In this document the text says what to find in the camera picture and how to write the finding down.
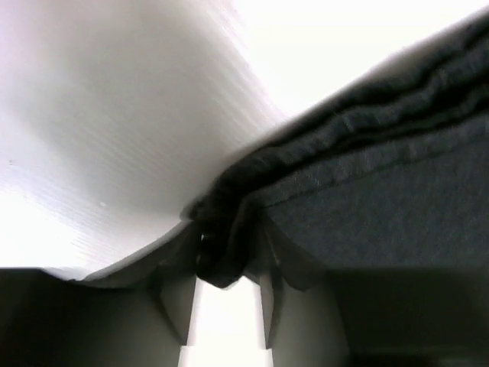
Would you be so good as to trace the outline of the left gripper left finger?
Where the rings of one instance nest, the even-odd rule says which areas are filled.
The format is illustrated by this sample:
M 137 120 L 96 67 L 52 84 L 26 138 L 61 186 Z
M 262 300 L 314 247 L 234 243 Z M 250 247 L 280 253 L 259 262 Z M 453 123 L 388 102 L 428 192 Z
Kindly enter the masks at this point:
M 176 366 L 187 344 L 199 230 L 100 278 L 1 271 L 3 366 Z

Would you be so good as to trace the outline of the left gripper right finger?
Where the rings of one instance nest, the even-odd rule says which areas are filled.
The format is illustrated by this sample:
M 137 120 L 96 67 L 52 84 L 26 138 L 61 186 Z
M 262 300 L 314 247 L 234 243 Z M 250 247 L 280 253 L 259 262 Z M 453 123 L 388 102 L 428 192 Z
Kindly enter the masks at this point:
M 275 366 L 486 366 L 485 271 L 329 270 L 272 222 L 254 230 Z

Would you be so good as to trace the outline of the black trousers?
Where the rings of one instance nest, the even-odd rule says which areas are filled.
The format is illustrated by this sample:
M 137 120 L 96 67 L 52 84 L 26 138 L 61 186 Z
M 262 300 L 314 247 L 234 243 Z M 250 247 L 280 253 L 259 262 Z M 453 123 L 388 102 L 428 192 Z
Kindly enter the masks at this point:
M 488 16 L 407 69 L 357 86 L 229 167 L 191 209 L 198 276 L 237 281 L 271 224 L 298 285 L 328 269 L 488 265 Z

